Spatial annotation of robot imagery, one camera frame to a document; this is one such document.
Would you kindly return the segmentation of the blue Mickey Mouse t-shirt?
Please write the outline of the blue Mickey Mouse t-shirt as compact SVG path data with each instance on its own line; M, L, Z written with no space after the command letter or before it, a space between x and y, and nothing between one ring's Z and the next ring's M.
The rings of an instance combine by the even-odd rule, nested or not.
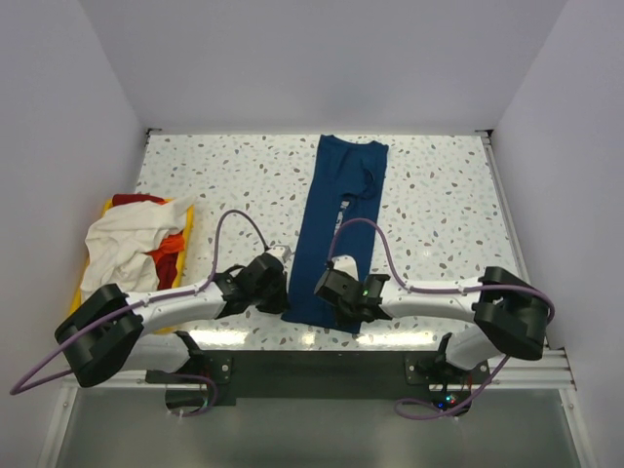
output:
M358 276L371 268L374 230L358 222L340 234L335 232L351 219L376 222L379 215L389 147L377 141L358 144L336 136L321 136L315 171L308 192L288 286L290 309L282 314L287 323L357 334L358 323L340 325L332 307L314 294L326 270L328 256L349 255Z

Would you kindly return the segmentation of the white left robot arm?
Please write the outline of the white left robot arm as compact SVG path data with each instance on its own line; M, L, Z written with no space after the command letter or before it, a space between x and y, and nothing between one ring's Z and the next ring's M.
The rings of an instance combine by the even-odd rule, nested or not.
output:
M191 382L202 370L199 347L186 332L161 331L243 314L252 306L285 312L290 256L288 247L276 246L242 268L215 274L207 284L163 292L123 293L116 285L103 286L58 326L55 339L69 343L63 355L84 388L120 371L164 371Z

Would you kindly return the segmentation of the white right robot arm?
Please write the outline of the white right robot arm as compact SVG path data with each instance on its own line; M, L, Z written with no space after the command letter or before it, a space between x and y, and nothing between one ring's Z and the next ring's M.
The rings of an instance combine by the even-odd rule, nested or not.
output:
M500 267L458 282L409 286L388 274L363 281L331 265L315 295L331 305L340 325L429 317L462 321L468 328L439 345L436 375L457 382L479 363L498 355L539 361L554 305L546 294Z

